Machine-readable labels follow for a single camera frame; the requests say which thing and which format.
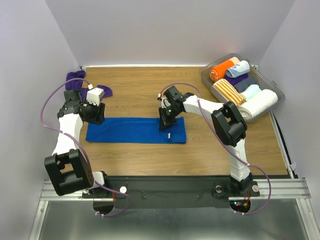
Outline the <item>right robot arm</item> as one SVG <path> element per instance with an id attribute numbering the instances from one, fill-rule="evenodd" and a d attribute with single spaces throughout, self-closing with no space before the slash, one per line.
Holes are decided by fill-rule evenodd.
<path id="1" fill-rule="evenodd" d="M 159 130 L 173 126 L 176 117 L 184 113 L 202 116 L 217 140 L 228 152 L 230 180 L 228 191 L 242 195 L 253 181 L 245 151 L 245 138 L 248 126 L 234 102 L 217 103 L 200 98 L 191 92 L 181 93 L 173 84 L 163 89 L 157 96 L 161 102 Z"/>

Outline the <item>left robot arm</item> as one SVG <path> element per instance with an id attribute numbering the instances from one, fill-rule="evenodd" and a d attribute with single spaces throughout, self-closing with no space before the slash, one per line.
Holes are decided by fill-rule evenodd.
<path id="1" fill-rule="evenodd" d="M 44 159 L 44 166 L 58 196 L 94 189 L 100 197 L 111 193 L 111 184 L 103 171 L 93 172 L 84 152 L 79 147 L 84 122 L 101 125 L 105 104 L 101 103 L 104 90 L 90 89 L 84 100 L 80 91 L 66 90 L 65 102 L 57 113 L 59 132 L 51 156 Z"/>

